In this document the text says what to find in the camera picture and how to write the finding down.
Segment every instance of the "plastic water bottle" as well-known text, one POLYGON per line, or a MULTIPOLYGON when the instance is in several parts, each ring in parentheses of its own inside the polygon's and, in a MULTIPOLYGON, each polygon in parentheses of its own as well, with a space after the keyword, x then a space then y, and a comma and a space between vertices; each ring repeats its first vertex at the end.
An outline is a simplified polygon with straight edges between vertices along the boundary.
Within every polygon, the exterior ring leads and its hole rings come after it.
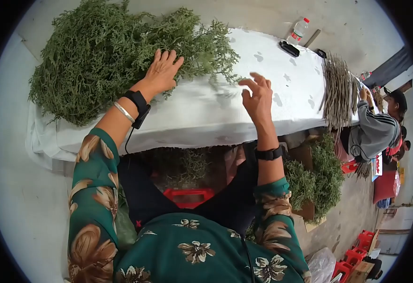
POLYGON ((298 45, 302 37, 304 36, 307 28, 309 27, 310 20, 304 18, 303 20, 299 21, 295 26, 293 32, 288 36, 286 39, 289 44, 291 45, 298 45))

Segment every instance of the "green plant sprig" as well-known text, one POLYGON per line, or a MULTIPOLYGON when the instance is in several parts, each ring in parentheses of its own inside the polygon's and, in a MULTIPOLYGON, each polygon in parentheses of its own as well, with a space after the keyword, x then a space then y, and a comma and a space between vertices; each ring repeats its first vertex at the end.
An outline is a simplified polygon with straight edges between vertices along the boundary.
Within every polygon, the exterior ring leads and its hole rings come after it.
POLYGON ((65 119, 76 126, 89 124, 145 76, 158 48, 184 57, 177 82, 205 75, 212 84, 219 75, 230 84, 240 79, 233 74, 240 57, 230 47, 226 25, 213 20, 204 26, 186 8, 162 17, 128 14, 128 3, 82 0, 53 20, 43 63, 29 81, 29 100, 43 115, 54 114, 52 121, 65 119))

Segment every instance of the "black wristband device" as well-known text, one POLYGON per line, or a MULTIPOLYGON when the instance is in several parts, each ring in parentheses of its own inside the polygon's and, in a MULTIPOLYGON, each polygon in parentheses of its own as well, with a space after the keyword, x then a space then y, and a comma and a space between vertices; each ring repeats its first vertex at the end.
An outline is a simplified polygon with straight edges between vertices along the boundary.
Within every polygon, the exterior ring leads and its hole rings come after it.
POLYGON ((145 119, 145 117, 147 117, 151 109, 151 105, 147 104, 147 101, 140 92, 127 91, 123 96, 131 100, 137 107, 139 116, 137 116, 137 118, 135 119, 133 128, 139 129, 142 125, 143 120, 145 119))
POLYGON ((261 160, 268 160, 268 161, 275 160, 279 158, 280 156, 282 156, 282 154, 283 154, 283 150, 280 145, 275 150, 259 151, 255 149, 255 157, 261 160))

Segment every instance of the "woman's left hand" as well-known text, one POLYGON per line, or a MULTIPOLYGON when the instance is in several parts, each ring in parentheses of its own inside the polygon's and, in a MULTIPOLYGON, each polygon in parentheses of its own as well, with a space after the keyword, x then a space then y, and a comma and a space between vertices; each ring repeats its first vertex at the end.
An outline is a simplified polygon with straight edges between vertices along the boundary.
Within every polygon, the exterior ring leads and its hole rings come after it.
POLYGON ((137 82, 130 90, 136 92, 140 91, 149 103, 155 95, 168 91, 176 87, 176 82, 173 77, 184 62, 184 58, 180 57, 175 64, 176 58, 175 50, 164 51, 156 50, 153 63, 145 75, 145 78, 137 82))

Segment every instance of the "hair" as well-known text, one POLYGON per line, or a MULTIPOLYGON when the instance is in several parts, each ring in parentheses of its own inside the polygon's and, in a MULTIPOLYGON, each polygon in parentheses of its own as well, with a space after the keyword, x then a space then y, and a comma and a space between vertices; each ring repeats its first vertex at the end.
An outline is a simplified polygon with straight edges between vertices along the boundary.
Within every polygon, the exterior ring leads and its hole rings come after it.
POLYGON ((382 270, 379 270, 378 274, 376 274, 375 279, 379 279, 382 275, 382 270))
POLYGON ((400 116, 400 118, 398 119, 399 123, 402 123, 404 121, 404 114, 405 114, 404 111, 399 111, 398 112, 398 115, 400 116))
POLYGON ((407 136, 406 127, 401 126, 401 137, 402 137, 403 139, 406 139, 406 136, 407 136))

